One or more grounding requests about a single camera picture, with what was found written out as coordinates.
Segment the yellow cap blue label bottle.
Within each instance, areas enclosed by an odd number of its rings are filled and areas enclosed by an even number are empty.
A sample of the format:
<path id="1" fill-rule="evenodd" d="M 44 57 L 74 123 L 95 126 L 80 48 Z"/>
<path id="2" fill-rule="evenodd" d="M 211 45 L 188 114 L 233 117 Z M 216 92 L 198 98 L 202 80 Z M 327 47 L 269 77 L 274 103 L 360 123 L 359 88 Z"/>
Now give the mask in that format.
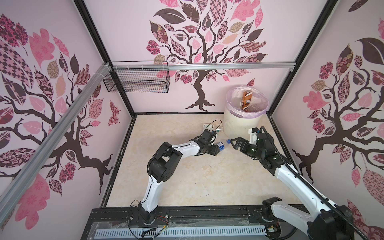
<path id="1" fill-rule="evenodd" d="M 230 148 L 231 145 L 231 140 L 223 140 L 221 142 L 216 143 L 216 145 L 219 147 L 219 151 L 222 152 L 225 149 Z"/>

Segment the brown Nescafe bottle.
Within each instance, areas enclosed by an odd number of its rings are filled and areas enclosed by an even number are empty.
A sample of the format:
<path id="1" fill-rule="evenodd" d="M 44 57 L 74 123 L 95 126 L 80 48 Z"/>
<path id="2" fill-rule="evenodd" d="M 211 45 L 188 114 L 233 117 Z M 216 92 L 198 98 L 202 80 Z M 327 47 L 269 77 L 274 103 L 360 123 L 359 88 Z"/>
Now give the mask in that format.
<path id="1" fill-rule="evenodd" d="M 249 111 L 249 106 L 252 100 L 253 92 L 250 90 L 246 90 L 243 92 L 243 97 L 242 97 L 242 111 L 248 112 Z"/>

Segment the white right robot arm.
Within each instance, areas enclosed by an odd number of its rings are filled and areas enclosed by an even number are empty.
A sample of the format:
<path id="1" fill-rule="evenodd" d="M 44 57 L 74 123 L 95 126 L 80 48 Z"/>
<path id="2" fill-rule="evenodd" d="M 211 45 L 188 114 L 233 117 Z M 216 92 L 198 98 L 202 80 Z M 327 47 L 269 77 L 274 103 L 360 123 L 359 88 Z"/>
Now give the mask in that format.
<path id="1" fill-rule="evenodd" d="M 274 177 L 284 183 L 305 206 L 299 210 L 281 198 L 262 203 L 262 217 L 267 222 L 283 220 L 311 240 L 353 240 L 353 216 L 346 206 L 338 206 L 316 190 L 288 159 L 277 150 L 268 133 L 254 133 L 253 140 L 238 137 L 227 141 L 235 150 L 257 160 Z"/>

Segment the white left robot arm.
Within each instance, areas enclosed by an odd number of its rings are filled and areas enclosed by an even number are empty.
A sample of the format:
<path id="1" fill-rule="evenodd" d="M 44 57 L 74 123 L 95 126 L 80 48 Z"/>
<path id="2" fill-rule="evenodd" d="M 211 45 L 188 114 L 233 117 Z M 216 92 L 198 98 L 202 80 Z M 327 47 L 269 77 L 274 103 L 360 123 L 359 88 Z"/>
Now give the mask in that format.
<path id="1" fill-rule="evenodd" d="M 139 215 L 145 224 L 155 220 L 163 183 L 172 177 L 182 159 L 204 154 L 216 156 L 220 152 L 220 147 L 214 144 L 216 135 L 215 131 L 205 130 L 187 143 L 172 145 L 164 142 L 158 148 L 147 164 L 148 186 L 138 204 Z"/>

